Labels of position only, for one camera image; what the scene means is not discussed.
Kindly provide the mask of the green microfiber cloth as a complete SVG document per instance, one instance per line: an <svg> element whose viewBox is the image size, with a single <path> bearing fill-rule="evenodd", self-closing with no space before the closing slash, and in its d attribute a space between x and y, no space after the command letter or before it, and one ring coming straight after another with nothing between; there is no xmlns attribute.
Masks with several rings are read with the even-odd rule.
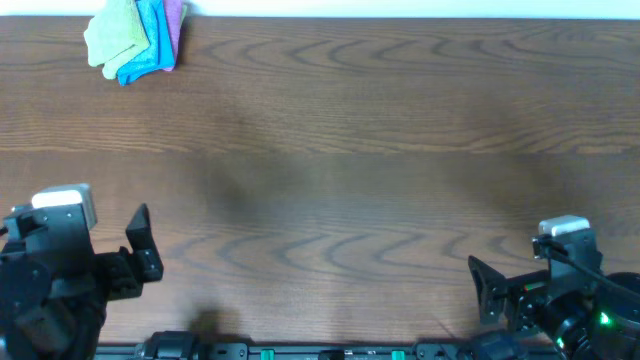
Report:
<svg viewBox="0 0 640 360"><path fill-rule="evenodd" d="M107 0L84 31L88 64L114 80L118 70L150 46L135 0Z"/></svg>

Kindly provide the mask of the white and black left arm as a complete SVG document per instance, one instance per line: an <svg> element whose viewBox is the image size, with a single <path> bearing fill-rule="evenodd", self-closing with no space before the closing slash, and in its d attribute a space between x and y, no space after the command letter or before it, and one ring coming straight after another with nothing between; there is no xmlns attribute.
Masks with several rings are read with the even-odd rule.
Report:
<svg viewBox="0 0 640 360"><path fill-rule="evenodd" d="M112 301L137 298L164 265L141 204L126 227L128 246L94 251L80 204L17 207L3 220L1 356L91 359Z"/></svg>

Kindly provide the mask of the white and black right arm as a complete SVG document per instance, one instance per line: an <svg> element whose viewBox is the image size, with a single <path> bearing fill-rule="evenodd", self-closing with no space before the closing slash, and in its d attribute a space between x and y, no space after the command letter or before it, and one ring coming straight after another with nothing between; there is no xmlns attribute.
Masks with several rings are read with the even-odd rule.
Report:
<svg viewBox="0 0 640 360"><path fill-rule="evenodd" d="M639 275L603 275L599 254L547 259L546 270L508 278L469 257L480 320L504 317L513 337L543 334L562 359L637 359Z"/></svg>

